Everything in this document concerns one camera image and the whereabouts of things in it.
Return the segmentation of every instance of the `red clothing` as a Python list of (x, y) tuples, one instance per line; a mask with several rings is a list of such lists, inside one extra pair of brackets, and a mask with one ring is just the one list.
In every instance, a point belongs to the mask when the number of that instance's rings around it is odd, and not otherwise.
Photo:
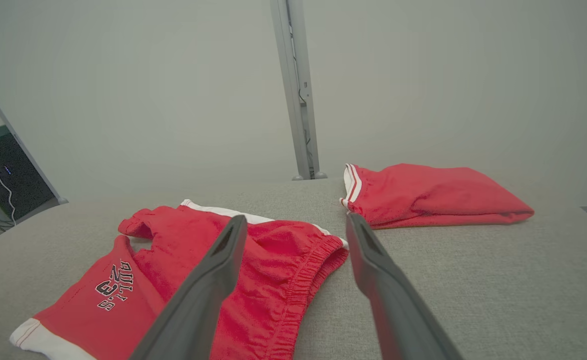
[[(129, 238), (119, 235), (108, 255), (10, 341), (52, 360), (129, 358), (237, 214), (189, 200), (177, 209), (136, 212), (118, 230), (151, 239), (151, 250), (134, 252)], [(245, 216), (238, 283), (222, 304), (211, 359), (291, 359), (305, 310), (325, 278), (345, 262), (346, 242), (310, 223)]]
[(511, 224), (534, 215), (514, 194), (471, 168), (397, 164), (371, 171), (346, 164), (344, 187), (340, 203), (373, 229)]

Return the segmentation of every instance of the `gray table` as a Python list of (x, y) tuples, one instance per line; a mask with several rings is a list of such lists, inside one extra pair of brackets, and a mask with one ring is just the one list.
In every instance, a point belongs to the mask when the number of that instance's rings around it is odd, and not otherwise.
[[(378, 230), (468, 360), (587, 359), (587, 214), (554, 194), (496, 178), (536, 210), (516, 225)], [(185, 198), (273, 219), (316, 223), (345, 236), (341, 179), (189, 188), (72, 202), (0, 236), (0, 359), (42, 359), (8, 338), (52, 305), (113, 246), (122, 219)], [(138, 247), (148, 244), (138, 243)], [(321, 287), (294, 358), (380, 358), (369, 302), (350, 262)]]

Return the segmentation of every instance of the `red fabric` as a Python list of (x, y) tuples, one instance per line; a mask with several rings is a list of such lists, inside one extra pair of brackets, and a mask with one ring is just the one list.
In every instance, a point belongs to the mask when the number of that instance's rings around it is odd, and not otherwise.
[(471, 168), (397, 164), (371, 171), (347, 164), (345, 184), (341, 203), (374, 229), (511, 224), (534, 215), (514, 194)]
[[(134, 253), (119, 235), (108, 255), (34, 318), (96, 359), (129, 358), (229, 219), (186, 206), (136, 212), (118, 230), (152, 239), (151, 250)], [(291, 359), (305, 310), (348, 256), (342, 246), (305, 222), (248, 224), (238, 284), (220, 310), (211, 359)]]

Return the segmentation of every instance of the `red stripe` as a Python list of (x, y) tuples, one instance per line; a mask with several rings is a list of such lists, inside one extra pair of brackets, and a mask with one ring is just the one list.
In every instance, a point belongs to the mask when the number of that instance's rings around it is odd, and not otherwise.
[(356, 174), (354, 173), (352, 166), (353, 165), (349, 166), (349, 171), (351, 171), (351, 176), (353, 176), (353, 187), (351, 188), (351, 193), (349, 194), (348, 198), (346, 198), (347, 203), (351, 201), (351, 196), (353, 196), (354, 191), (356, 190), (356, 185), (358, 185), (358, 180), (356, 180)]

